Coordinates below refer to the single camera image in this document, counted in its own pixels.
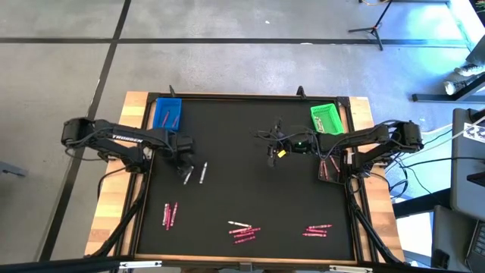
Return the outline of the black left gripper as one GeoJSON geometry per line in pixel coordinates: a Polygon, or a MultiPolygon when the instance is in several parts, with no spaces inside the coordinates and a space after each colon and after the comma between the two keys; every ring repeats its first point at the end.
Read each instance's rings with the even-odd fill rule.
{"type": "Polygon", "coordinates": [[[190,136],[177,136],[175,138],[175,151],[177,173],[181,177],[187,175],[187,171],[194,169],[194,140],[190,136]]]}

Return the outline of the silver metal bracket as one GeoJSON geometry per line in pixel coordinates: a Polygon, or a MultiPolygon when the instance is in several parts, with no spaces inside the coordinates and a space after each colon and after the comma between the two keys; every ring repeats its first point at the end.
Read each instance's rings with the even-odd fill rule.
{"type": "Polygon", "coordinates": [[[329,271],[334,271],[338,273],[374,273],[374,270],[372,268],[343,265],[330,265],[329,271]]]}
{"type": "Polygon", "coordinates": [[[163,265],[162,261],[131,261],[120,262],[119,269],[136,269],[136,268],[157,268],[163,265]]]}

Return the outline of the small black box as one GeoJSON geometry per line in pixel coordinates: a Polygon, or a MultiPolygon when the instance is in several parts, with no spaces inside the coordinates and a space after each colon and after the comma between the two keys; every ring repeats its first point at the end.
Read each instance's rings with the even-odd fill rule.
{"type": "Polygon", "coordinates": [[[431,267],[447,269],[449,267],[450,256],[441,249],[435,249],[431,256],[431,267]]]}

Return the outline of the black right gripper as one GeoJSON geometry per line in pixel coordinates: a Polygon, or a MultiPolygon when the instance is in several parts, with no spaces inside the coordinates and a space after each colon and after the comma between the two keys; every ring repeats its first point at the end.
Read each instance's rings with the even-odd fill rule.
{"type": "Polygon", "coordinates": [[[283,135],[280,138],[276,138],[272,133],[268,134],[267,164],[269,167],[274,167],[277,158],[282,158],[290,152],[293,147],[292,138],[293,135],[283,135]]]}

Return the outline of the green plastic basket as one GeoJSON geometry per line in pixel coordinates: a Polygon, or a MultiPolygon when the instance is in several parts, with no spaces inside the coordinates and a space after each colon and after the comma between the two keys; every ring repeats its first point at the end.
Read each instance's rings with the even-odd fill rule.
{"type": "Polygon", "coordinates": [[[342,121],[334,104],[317,105],[310,107],[310,113],[313,124],[315,117],[321,119],[325,133],[330,133],[333,135],[344,133],[342,121]]]}

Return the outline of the black steel beam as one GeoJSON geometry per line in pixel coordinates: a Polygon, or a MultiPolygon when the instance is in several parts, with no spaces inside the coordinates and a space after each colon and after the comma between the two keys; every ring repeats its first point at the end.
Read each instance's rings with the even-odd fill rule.
{"type": "Polygon", "coordinates": [[[450,209],[451,189],[444,189],[435,193],[428,193],[414,199],[405,200],[393,204],[395,218],[404,218],[425,212],[431,212],[435,206],[443,206],[450,209]]]}

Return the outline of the blue plastic basket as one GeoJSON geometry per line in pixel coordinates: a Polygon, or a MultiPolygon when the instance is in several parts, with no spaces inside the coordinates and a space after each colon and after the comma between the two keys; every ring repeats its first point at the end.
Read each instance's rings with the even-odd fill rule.
{"type": "Polygon", "coordinates": [[[164,128],[167,130],[178,131],[182,114],[182,99],[180,98],[157,98],[155,106],[155,116],[152,126],[154,128],[164,128]],[[162,127],[162,121],[167,111],[170,111],[165,127],[162,127]],[[180,116],[176,127],[172,127],[175,117],[180,116]]]}

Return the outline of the grey chair leg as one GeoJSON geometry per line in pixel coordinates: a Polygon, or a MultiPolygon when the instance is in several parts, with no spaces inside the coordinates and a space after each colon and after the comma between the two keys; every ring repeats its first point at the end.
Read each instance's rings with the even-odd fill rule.
{"type": "Polygon", "coordinates": [[[26,177],[28,171],[17,166],[8,164],[6,162],[0,161],[0,174],[13,174],[18,177],[26,177]]]}

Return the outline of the black table mat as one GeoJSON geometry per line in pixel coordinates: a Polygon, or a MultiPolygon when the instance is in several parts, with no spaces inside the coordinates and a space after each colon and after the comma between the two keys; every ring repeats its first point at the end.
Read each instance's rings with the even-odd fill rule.
{"type": "Polygon", "coordinates": [[[274,167],[267,143],[255,138],[282,119],[285,134],[312,126],[310,102],[185,101],[180,132],[195,141],[195,169],[186,185],[155,157],[137,246],[142,255],[351,260],[352,232],[343,187],[318,179],[318,158],[291,153],[274,167]],[[199,184],[205,162],[208,167],[199,184]],[[162,225],[164,204],[178,202],[174,226],[162,225]],[[233,244],[228,231],[261,228],[233,244]],[[332,224],[326,237],[304,237],[307,226],[332,224]]]}

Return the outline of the black plastic basket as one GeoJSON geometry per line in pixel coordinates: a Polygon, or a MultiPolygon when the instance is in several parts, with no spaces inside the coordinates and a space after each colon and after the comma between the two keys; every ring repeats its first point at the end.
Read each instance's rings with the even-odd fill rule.
{"type": "Polygon", "coordinates": [[[330,155],[328,157],[326,157],[325,159],[321,159],[322,161],[325,161],[326,164],[327,164],[329,180],[321,180],[321,181],[328,182],[328,183],[334,183],[334,184],[341,184],[342,181],[340,179],[340,176],[343,174],[343,169],[346,165],[347,152],[337,150],[336,152],[332,152],[330,155]],[[340,169],[340,173],[336,172],[336,169],[334,168],[334,166],[333,166],[333,164],[330,160],[330,155],[334,157],[336,163],[338,164],[339,169],[340,169]]]}

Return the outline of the black tripod stand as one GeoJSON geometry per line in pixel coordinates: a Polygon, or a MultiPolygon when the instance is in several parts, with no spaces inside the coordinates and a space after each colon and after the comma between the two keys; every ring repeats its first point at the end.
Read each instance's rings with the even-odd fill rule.
{"type": "Polygon", "coordinates": [[[378,29],[381,26],[382,20],[386,13],[388,12],[390,5],[393,3],[393,0],[384,0],[383,3],[386,3],[386,7],[380,14],[379,18],[377,19],[376,23],[372,27],[365,27],[365,28],[358,28],[358,29],[350,29],[348,30],[348,33],[360,33],[360,32],[366,32],[368,34],[371,34],[377,42],[377,46],[379,50],[383,51],[383,43],[382,39],[380,38],[380,35],[378,33],[378,29]]]}

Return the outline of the black aluminium crossbar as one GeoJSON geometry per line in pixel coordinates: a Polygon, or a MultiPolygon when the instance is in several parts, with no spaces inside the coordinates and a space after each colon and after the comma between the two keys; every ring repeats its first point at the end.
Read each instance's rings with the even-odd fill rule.
{"type": "MultiPolygon", "coordinates": [[[[99,273],[104,271],[129,270],[119,269],[120,262],[131,261],[162,261],[162,267],[181,268],[215,268],[238,269],[240,262],[216,262],[202,260],[176,260],[176,259],[135,259],[133,256],[89,257],[80,259],[64,259],[41,262],[25,262],[0,265],[0,273],[99,273]]],[[[379,262],[251,262],[254,269],[267,270],[315,270],[329,271],[330,265],[357,266],[372,268],[374,273],[467,273],[461,271],[448,271],[439,268],[420,268],[406,263],[379,263],[379,262]]]]}

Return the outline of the person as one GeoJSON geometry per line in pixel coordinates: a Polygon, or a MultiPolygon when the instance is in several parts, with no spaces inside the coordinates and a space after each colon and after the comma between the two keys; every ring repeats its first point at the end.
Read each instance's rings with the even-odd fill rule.
{"type": "Polygon", "coordinates": [[[471,50],[465,59],[465,64],[456,67],[454,72],[465,79],[443,83],[446,94],[449,96],[469,85],[472,77],[485,73],[485,34],[471,50]]]}

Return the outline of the black white marker tag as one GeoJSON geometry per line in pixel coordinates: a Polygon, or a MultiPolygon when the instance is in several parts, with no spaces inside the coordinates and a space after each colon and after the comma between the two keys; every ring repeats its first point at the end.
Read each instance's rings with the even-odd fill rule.
{"type": "Polygon", "coordinates": [[[479,143],[485,143],[485,127],[464,123],[463,137],[479,143]]]}

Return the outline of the black keyboard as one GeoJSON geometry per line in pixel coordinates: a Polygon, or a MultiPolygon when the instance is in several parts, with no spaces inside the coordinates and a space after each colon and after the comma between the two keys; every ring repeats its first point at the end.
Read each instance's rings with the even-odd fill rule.
{"type": "Polygon", "coordinates": [[[466,264],[472,273],[485,273],[485,222],[479,221],[474,229],[466,255],[466,264]]]}

